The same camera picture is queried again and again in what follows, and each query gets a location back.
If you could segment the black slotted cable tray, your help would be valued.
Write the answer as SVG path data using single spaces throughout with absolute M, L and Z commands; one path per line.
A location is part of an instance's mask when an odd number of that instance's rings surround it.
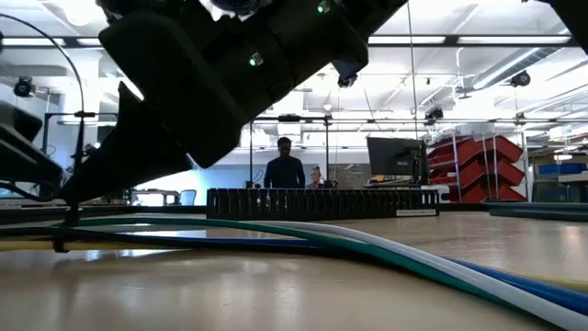
M 440 195 L 422 188 L 211 188 L 206 216 L 232 221 L 334 221 L 436 216 Z

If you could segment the red storage bin rack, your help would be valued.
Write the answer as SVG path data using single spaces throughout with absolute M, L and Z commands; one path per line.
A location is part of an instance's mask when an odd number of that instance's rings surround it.
M 526 178 L 522 156 L 523 149 L 502 135 L 452 136 L 432 146 L 429 181 L 448 186 L 452 203 L 524 201 L 516 190 Z

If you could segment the blue storage bins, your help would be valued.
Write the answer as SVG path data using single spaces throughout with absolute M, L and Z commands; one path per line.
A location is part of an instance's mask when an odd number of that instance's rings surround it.
M 548 164 L 538 167 L 539 177 L 553 177 L 561 175 L 575 175 L 588 171 L 588 165 L 584 163 Z

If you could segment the person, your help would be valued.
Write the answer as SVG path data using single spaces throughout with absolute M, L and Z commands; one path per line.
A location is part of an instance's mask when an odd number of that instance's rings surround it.
M 291 140 L 277 140 L 279 156 L 266 165 L 265 188 L 304 188 L 305 175 L 302 162 L 290 154 Z
M 324 188 L 324 184 L 322 182 L 321 169 L 318 166 L 315 166 L 311 169 L 311 182 L 306 186 L 306 188 L 308 188 L 308 189 Z

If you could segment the black background rig frame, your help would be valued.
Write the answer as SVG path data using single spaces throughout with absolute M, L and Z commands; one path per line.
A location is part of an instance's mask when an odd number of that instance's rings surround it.
M 254 143 L 253 143 L 253 126 L 258 122 L 277 122 L 277 123 L 298 123 L 298 124 L 313 124 L 313 123 L 321 123 L 321 125 L 325 128 L 325 177 L 324 177 L 324 186 L 326 188 L 335 188 L 336 185 L 333 180 L 330 179 L 330 144 L 329 144 L 329 126 L 331 125 L 330 121 L 332 120 L 331 115 L 324 115 L 322 117 L 317 116 L 310 116 L 310 117 L 303 117 L 300 115 L 279 115 L 277 117 L 257 117 L 252 119 L 248 123 L 248 130 L 249 130 L 249 180 L 253 180 L 253 163 L 254 163 Z
M 41 144 L 41 151 L 45 154 L 47 153 L 48 145 L 49 145 L 49 130 L 50 130 L 50 122 L 52 117 L 73 117 L 74 124 L 79 125 L 79 133 L 75 148 L 75 153 L 73 154 L 74 159 L 74 166 L 79 166 L 82 164 L 82 161 L 85 157 L 88 157 L 88 152 L 84 149 L 84 139 L 85 139 L 85 125 L 97 125 L 98 121 L 89 121 L 89 119 L 99 118 L 100 116 L 109 116 L 114 117 L 117 119 L 119 117 L 118 113 L 115 112 L 87 112 L 87 111 L 77 111 L 74 113 L 69 112 L 46 112 L 44 114 L 43 119 L 43 127 L 42 127 L 42 144 Z

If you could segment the black computer monitor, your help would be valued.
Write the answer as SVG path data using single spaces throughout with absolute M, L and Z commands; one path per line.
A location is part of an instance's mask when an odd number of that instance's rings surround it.
M 373 176 L 410 176 L 415 184 L 429 180 L 426 144 L 422 140 L 367 137 Z

